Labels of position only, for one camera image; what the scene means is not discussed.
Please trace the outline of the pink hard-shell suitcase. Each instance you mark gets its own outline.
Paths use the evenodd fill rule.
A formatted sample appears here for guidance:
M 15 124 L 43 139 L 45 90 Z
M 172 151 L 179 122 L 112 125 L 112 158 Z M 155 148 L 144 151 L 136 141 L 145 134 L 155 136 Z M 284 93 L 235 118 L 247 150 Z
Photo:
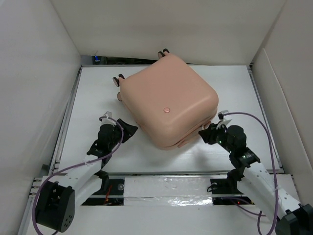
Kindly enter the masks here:
M 143 70 L 113 77 L 117 99 L 159 148 L 182 147 L 208 127 L 218 110 L 217 92 L 168 49 Z

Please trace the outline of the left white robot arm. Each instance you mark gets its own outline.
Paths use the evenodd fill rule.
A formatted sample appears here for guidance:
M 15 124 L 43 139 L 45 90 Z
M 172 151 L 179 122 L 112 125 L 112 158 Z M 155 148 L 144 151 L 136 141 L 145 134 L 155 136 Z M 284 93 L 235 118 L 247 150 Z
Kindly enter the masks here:
M 84 160 L 48 176 L 39 187 L 32 208 L 32 224 L 37 234 L 39 226 L 65 232 L 73 222 L 75 211 L 93 194 L 109 192 L 109 176 L 103 167 L 121 144 L 129 140 L 138 127 L 122 119 L 102 116 L 97 139 Z

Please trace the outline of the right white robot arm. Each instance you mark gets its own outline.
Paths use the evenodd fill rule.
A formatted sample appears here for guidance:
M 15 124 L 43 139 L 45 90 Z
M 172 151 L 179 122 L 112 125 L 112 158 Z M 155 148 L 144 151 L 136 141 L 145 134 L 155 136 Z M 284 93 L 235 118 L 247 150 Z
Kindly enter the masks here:
M 213 194 L 236 194 L 247 196 L 268 219 L 276 219 L 278 235 L 311 235 L 313 233 L 313 208 L 301 204 L 278 186 L 257 155 L 246 145 L 242 127 L 210 124 L 200 130 L 206 144 L 218 144 L 229 153 L 234 169 L 222 182 L 214 183 Z

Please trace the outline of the background electronics box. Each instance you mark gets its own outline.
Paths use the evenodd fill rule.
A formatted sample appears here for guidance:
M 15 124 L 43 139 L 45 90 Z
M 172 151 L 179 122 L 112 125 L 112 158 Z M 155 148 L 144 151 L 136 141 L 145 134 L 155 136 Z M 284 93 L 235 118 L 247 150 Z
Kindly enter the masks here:
M 102 60 L 102 56 L 93 56 L 92 57 L 92 62 L 94 65 L 101 65 L 101 60 Z

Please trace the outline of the aluminium rail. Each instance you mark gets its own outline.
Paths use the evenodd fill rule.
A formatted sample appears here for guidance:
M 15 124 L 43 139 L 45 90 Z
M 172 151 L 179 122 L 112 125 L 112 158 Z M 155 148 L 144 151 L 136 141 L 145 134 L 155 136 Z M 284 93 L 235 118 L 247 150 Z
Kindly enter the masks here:
M 172 199 L 212 196 L 207 192 L 211 178 L 226 178 L 225 175 L 141 175 L 110 177 L 125 179 L 124 198 L 127 199 Z

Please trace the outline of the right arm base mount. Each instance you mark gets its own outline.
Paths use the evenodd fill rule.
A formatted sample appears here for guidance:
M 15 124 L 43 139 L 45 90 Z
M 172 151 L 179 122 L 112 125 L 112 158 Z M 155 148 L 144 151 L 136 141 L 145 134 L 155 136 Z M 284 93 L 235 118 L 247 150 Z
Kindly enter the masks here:
M 237 180 L 240 178 L 237 170 L 228 172 L 226 178 L 211 178 L 207 192 L 212 195 L 213 205 L 253 205 L 253 201 L 240 192 Z

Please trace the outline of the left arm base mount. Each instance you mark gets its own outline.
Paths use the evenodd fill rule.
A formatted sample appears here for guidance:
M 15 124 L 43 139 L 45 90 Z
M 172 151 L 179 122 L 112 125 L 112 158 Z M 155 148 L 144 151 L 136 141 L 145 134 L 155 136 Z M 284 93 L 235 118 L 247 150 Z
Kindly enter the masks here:
M 123 206 L 125 179 L 111 179 L 104 171 L 99 171 L 95 175 L 102 180 L 101 188 L 92 194 L 82 206 Z

